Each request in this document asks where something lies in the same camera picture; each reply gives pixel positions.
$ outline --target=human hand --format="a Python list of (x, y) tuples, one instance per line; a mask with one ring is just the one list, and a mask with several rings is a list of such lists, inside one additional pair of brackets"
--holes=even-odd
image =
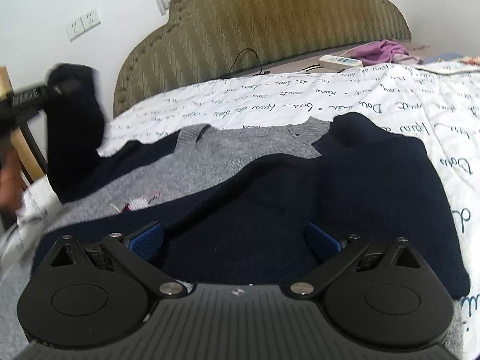
[(0, 210), (15, 214), (22, 205), (22, 164), (15, 149), (9, 149), (4, 156), (0, 170)]

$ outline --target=power strip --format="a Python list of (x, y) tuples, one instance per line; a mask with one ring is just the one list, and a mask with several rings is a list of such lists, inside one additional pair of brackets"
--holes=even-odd
[(348, 68), (361, 68), (363, 62), (358, 59), (327, 54), (320, 57), (320, 66), (333, 71), (341, 71)]

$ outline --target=blue gripper pad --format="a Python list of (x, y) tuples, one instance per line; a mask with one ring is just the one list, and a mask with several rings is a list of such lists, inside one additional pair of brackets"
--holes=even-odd
[(309, 248), (322, 262), (342, 251), (346, 245), (344, 239), (335, 239), (312, 222), (307, 223), (305, 227), (305, 240)]
[(158, 221), (150, 222), (124, 239), (127, 249), (146, 261), (160, 249), (162, 243), (163, 229)]

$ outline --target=electrical outlet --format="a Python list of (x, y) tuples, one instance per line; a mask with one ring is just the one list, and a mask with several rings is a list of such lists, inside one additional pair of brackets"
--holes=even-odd
[(83, 14), (81, 18), (85, 31), (90, 30), (92, 27), (95, 27), (101, 23), (97, 8)]
[(85, 32), (81, 19), (78, 17), (67, 25), (67, 33), (70, 40), (74, 40)]

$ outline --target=wooden post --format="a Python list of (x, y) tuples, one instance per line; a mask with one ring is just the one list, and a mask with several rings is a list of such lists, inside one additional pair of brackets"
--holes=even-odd
[[(7, 68), (0, 66), (0, 101), (5, 99), (5, 95), (11, 91), (11, 83), (8, 77)], [(10, 136), (11, 144), (18, 152), (23, 167), (33, 181), (44, 176), (44, 173), (33, 155), (28, 143), (25, 140), (20, 129), (16, 129)]]

